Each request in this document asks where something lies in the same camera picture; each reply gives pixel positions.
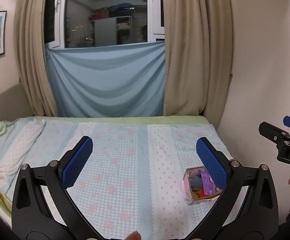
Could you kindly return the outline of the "person's left hand fingertip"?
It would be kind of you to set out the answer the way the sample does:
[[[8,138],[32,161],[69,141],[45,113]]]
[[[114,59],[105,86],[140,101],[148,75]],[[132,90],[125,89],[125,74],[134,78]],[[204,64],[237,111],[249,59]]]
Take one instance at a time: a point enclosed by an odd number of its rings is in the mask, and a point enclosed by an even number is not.
[[[131,233],[125,240],[141,240],[141,235],[138,231]]]

